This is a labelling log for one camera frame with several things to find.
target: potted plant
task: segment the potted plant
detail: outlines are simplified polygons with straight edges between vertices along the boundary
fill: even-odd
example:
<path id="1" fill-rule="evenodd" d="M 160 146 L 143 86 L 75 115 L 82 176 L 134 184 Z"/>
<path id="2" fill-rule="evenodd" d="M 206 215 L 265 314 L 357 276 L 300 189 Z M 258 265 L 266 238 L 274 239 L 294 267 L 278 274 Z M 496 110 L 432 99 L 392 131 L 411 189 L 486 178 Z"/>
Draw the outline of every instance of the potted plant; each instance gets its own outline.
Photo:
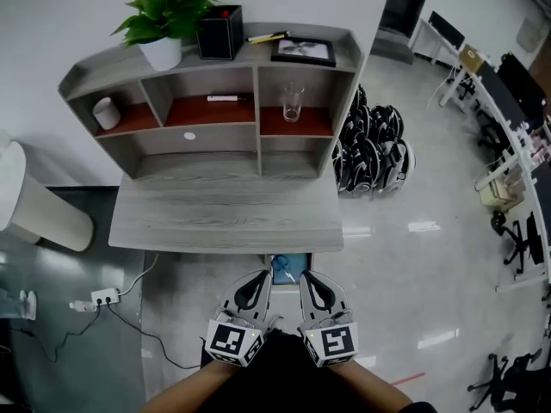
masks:
<path id="1" fill-rule="evenodd" d="M 125 46 L 139 45 L 157 71 L 182 61 L 181 39 L 195 37 L 195 23 L 213 0 L 132 0 L 139 14 L 128 17 L 111 35 L 124 29 Z"/>

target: white flower pot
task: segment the white flower pot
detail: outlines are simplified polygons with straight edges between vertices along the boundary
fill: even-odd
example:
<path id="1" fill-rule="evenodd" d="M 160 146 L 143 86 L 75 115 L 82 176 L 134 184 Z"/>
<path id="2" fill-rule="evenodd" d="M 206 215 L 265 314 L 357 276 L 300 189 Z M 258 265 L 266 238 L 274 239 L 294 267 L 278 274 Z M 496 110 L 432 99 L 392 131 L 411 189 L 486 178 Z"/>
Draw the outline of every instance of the white flower pot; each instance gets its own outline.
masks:
<path id="1" fill-rule="evenodd" d="M 167 71 L 182 61 L 182 44 L 180 39 L 163 38 L 144 45 L 139 45 L 149 64 L 156 71 Z"/>

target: blue object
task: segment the blue object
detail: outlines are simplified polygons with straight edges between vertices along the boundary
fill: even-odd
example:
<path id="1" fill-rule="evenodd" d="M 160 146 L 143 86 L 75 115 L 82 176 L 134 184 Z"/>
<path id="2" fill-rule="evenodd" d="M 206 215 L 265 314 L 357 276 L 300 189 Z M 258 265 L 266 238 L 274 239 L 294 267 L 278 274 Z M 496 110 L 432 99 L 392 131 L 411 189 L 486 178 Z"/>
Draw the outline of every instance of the blue object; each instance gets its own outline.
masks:
<path id="1" fill-rule="evenodd" d="M 308 255 L 280 254 L 274 256 L 271 264 L 274 269 L 275 285 L 298 285 L 302 271 L 308 269 Z"/>

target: picture frame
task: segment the picture frame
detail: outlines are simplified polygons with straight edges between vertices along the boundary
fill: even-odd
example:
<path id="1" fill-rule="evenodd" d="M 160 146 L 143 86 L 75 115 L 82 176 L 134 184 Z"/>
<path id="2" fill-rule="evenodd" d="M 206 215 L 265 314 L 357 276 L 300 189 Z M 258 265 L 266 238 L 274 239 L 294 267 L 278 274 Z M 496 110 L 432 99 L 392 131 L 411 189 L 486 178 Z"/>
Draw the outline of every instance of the picture frame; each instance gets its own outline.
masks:
<path id="1" fill-rule="evenodd" d="M 274 41 L 272 61 L 336 67 L 333 44 L 328 40 L 286 37 Z"/>

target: yellow pen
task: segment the yellow pen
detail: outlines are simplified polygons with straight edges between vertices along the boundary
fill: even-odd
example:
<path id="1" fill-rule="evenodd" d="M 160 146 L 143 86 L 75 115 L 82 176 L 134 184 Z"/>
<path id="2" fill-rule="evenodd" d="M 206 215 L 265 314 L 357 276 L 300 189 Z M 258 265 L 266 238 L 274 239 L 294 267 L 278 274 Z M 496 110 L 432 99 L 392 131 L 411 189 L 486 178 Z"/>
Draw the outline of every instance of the yellow pen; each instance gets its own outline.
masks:
<path id="1" fill-rule="evenodd" d="M 281 38 L 285 38 L 286 36 L 287 36 L 287 35 L 282 34 L 282 35 L 276 35 L 275 37 L 262 38 L 262 39 L 260 39 L 260 40 L 251 41 L 251 44 L 252 44 L 252 45 L 257 45 L 258 43 L 264 43 L 265 41 L 279 40 L 279 39 L 281 39 Z"/>

